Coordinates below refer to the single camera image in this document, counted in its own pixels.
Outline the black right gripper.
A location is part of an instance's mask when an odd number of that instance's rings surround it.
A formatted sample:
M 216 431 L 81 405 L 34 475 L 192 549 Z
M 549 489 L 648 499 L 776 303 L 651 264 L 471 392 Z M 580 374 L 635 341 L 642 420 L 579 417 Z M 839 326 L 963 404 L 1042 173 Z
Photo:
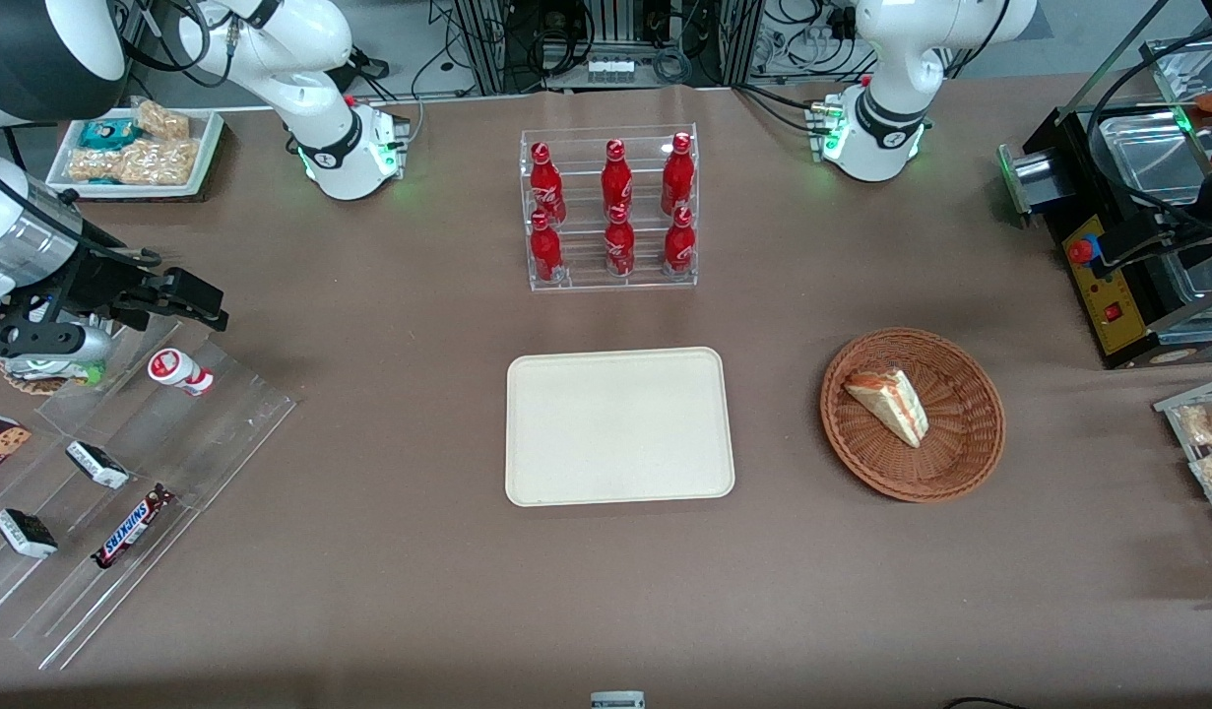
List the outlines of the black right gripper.
M 115 320 L 136 331 L 145 331 L 152 314 L 177 315 L 225 331 L 230 315 L 221 288 L 182 268 L 159 274 L 161 259 L 148 248 L 115 248 L 114 255 L 78 248 L 61 271 L 13 291 L 13 314 L 32 324 Z

